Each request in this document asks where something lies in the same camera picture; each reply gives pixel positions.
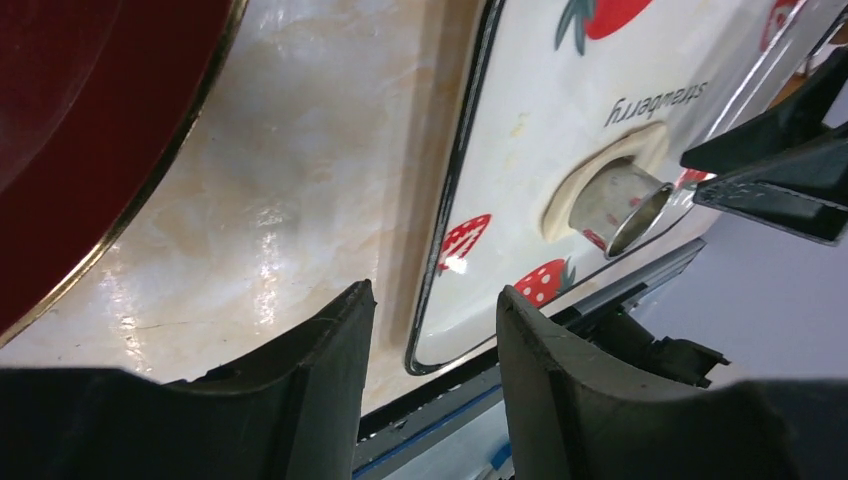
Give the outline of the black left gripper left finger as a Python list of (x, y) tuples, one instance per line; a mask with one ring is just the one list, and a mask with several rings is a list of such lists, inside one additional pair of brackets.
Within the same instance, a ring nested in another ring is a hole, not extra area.
[(194, 381), (1, 373), (5, 479), (348, 479), (376, 302), (367, 280)]

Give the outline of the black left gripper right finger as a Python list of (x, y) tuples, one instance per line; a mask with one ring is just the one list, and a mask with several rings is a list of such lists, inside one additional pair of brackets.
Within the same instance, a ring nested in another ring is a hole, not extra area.
[(843, 479), (847, 384), (747, 380), (705, 390), (632, 366), (513, 287), (497, 348), (520, 479)]

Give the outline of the white dough lump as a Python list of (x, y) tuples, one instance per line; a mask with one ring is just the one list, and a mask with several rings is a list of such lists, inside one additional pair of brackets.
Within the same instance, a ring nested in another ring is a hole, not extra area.
[(553, 243), (578, 233), (615, 258), (644, 236), (674, 190), (656, 176), (669, 149), (668, 127), (651, 123), (583, 161), (554, 191), (541, 217)]

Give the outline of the white strawberry print tray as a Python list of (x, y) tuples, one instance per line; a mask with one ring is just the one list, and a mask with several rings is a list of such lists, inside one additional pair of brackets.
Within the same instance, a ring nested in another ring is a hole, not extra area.
[[(551, 309), (689, 213), (682, 154), (763, 112), (843, 24), (843, 1), (491, 1), (416, 301), (405, 368), (427, 375), (495, 334), (501, 289)], [(541, 217), (566, 176), (651, 123), (668, 127), (656, 176), (674, 190), (615, 258)]]

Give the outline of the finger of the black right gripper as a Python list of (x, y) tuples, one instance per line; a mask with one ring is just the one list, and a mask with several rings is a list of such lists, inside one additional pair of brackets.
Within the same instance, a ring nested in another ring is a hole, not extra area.
[(830, 55), (812, 77), (776, 106), (686, 151), (680, 165), (716, 175), (778, 155), (825, 130), (824, 117), (847, 81), (847, 48)]
[(845, 123), (778, 155), (712, 175), (696, 187), (696, 204), (825, 245), (847, 234)]

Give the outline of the wooden dough roller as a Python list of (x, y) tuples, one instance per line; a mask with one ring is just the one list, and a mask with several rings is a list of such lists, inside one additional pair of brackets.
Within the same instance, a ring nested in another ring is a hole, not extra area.
[(835, 33), (832, 33), (824, 44), (816, 47), (795, 70), (790, 79), (785, 83), (781, 91), (769, 105), (770, 108), (777, 106), (788, 96), (798, 90), (826, 60), (839, 48), (847, 46), (847, 24), (842, 25)]

